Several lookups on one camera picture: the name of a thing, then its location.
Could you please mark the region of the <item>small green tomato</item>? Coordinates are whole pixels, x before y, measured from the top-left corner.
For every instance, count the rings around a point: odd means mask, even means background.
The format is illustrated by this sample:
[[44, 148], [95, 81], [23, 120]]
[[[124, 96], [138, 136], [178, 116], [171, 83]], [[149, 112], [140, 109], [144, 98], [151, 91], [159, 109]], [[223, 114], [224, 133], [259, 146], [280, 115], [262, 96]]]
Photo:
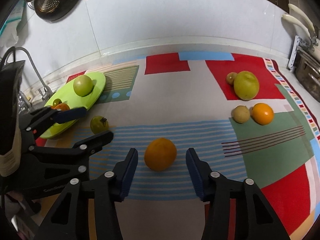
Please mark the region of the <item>small green tomato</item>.
[[57, 105], [59, 105], [59, 104], [61, 104], [61, 103], [62, 103], [62, 100], [59, 99], [59, 98], [57, 98], [57, 99], [55, 99], [55, 100], [53, 101], [53, 106], [55, 107], [55, 106], [57, 106]]

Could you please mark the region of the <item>green tomato with stem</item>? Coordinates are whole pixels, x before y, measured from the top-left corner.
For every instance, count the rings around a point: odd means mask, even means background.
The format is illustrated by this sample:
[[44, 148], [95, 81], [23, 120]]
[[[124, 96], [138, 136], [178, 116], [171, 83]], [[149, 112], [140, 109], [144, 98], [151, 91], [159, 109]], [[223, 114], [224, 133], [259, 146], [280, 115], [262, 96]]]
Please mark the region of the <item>green tomato with stem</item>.
[[95, 116], [91, 119], [90, 128], [94, 134], [99, 134], [108, 131], [108, 120], [104, 116]]

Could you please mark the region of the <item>green apple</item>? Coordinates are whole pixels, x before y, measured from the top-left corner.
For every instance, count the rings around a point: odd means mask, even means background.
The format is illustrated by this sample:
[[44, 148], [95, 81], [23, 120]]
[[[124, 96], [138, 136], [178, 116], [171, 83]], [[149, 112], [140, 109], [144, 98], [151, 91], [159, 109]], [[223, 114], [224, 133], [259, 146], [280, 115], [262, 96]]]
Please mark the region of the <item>green apple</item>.
[[80, 75], [74, 80], [73, 89], [76, 95], [87, 96], [93, 89], [93, 81], [87, 75]]

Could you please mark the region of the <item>large orange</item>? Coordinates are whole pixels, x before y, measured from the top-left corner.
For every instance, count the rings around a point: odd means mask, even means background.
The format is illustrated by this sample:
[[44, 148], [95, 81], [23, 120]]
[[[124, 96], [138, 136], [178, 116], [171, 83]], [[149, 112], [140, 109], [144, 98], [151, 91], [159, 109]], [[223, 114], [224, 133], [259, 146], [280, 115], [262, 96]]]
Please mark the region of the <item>large orange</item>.
[[177, 157], [175, 144], [167, 138], [152, 141], [145, 150], [144, 162], [153, 171], [161, 172], [168, 169]]

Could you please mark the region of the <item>larger orange on plate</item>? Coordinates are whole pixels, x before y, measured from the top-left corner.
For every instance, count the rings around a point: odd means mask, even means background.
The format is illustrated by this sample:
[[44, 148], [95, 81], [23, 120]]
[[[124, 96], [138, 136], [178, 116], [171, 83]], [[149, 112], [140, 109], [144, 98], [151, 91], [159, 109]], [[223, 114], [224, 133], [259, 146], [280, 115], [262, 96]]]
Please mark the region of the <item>larger orange on plate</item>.
[[55, 110], [61, 110], [61, 111], [68, 111], [70, 110], [70, 107], [66, 104], [66, 103], [60, 103], [56, 106], [52, 106], [52, 109], [55, 109]]

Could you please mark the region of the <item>lime green plate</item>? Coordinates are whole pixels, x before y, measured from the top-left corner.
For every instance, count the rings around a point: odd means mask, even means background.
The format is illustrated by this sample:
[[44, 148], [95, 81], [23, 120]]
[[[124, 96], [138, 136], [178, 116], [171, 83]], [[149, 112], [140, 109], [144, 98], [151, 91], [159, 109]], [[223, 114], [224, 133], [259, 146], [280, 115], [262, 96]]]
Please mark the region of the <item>lime green plate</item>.
[[[94, 103], [99, 99], [102, 91], [106, 85], [106, 77], [101, 72], [89, 72], [86, 74], [93, 81], [93, 89], [87, 96], [78, 96], [73, 89], [73, 83], [75, 81], [69, 81], [64, 86], [62, 86], [45, 104], [45, 106], [52, 106], [55, 99], [61, 99], [63, 103], [66, 103], [71, 109], [78, 107], [85, 107], [89, 110]], [[60, 135], [67, 129], [69, 129], [73, 124], [77, 122], [77, 119], [66, 122], [64, 124], [54, 124], [49, 129], [47, 129], [42, 135], [42, 139], [52, 139], [57, 135]]]

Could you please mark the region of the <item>white teal paper package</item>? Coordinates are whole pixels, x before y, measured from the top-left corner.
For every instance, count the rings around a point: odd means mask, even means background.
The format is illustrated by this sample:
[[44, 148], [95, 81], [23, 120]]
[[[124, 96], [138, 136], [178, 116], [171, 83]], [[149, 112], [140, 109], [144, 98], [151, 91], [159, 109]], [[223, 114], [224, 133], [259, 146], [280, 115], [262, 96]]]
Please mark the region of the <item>white teal paper package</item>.
[[5, 24], [1, 28], [0, 46], [9, 47], [14, 46], [18, 42], [17, 27], [22, 20], [25, 1], [19, 0], [10, 15], [8, 16]]

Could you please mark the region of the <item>colourful patterned table mat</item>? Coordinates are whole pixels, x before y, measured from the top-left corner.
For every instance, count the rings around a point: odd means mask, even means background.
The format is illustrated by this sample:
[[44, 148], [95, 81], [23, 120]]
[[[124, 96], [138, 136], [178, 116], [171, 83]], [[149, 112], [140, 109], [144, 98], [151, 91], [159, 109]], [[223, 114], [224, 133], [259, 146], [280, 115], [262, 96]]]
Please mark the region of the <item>colourful patterned table mat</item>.
[[[124, 159], [130, 148], [139, 163], [129, 196], [117, 204], [125, 239], [200, 239], [207, 205], [193, 188], [185, 163], [187, 149], [229, 179], [252, 178], [272, 204], [291, 239], [303, 239], [319, 216], [319, 103], [280, 63], [241, 54], [171, 53], [98, 67], [107, 78], [88, 116], [47, 140], [69, 147], [89, 137], [90, 120], [108, 119], [114, 140], [91, 156], [97, 178]], [[252, 72], [260, 89], [241, 100], [227, 74]], [[256, 123], [251, 110], [266, 103], [274, 111], [268, 125]], [[239, 124], [232, 110], [243, 105], [250, 119]], [[177, 148], [174, 163], [157, 172], [144, 153], [158, 138]]]

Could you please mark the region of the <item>small tan round fruit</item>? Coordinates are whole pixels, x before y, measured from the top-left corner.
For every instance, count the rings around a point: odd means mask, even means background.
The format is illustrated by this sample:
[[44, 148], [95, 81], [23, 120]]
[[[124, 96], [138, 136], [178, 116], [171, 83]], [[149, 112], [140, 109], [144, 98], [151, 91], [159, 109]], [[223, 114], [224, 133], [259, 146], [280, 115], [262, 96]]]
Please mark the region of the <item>small tan round fruit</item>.
[[235, 122], [243, 124], [250, 119], [250, 111], [246, 106], [239, 105], [232, 110], [232, 118]]

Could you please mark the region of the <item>small bright orange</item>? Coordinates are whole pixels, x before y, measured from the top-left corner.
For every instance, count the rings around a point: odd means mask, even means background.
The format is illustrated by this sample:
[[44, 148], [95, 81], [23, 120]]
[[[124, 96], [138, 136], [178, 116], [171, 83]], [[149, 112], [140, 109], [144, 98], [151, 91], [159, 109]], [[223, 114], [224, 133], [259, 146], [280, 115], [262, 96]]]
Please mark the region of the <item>small bright orange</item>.
[[256, 123], [268, 125], [274, 119], [274, 111], [266, 103], [257, 103], [251, 110], [251, 116]]

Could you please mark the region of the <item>large yellow-green citrus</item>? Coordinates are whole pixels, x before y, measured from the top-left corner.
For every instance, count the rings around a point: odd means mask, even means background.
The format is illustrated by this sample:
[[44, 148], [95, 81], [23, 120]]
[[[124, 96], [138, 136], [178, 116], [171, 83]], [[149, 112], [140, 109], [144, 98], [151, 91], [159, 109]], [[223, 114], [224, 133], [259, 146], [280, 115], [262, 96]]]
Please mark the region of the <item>large yellow-green citrus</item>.
[[233, 88], [241, 100], [249, 101], [257, 96], [260, 84], [252, 72], [242, 71], [234, 78]]

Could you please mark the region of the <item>small brown-green fruit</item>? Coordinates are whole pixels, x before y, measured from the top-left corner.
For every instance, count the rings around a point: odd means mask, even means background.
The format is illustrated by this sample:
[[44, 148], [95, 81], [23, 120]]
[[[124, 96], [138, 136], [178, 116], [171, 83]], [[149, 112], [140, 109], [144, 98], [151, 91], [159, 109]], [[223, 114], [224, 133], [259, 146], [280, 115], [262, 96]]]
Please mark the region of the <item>small brown-green fruit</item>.
[[236, 78], [237, 76], [237, 73], [236, 72], [231, 72], [229, 74], [227, 74], [226, 76], [226, 82], [229, 84], [229, 85], [233, 85], [234, 83], [234, 79]]

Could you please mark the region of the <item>stainless steel pot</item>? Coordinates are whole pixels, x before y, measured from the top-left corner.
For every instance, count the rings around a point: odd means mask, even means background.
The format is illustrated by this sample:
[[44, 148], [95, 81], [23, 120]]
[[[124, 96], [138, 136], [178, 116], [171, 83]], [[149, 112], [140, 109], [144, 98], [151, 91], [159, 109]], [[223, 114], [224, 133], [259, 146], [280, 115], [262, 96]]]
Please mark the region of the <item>stainless steel pot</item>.
[[309, 94], [319, 102], [319, 62], [300, 48], [297, 50], [294, 74]]

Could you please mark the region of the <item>white metal rack bracket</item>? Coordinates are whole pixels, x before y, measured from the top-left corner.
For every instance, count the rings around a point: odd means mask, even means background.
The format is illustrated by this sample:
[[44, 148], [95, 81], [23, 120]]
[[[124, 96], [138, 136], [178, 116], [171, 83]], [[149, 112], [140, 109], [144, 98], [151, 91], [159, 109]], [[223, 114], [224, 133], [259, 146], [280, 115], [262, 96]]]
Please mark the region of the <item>white metal rack bracket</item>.
[[290, 72], [294, 71], [294, 62], [295, 62], [295, 59], [296, 59], [297, 47], [298, 47], [299, 43], [300, 43], [300, 37], [298, 35], [296, 35], [294, 43], [293, 43], [291, 55], [290, 55], [290, 58], [289, 58], [289, 61], [288, 61], [288, 64], [287, 64], [287, 69]]

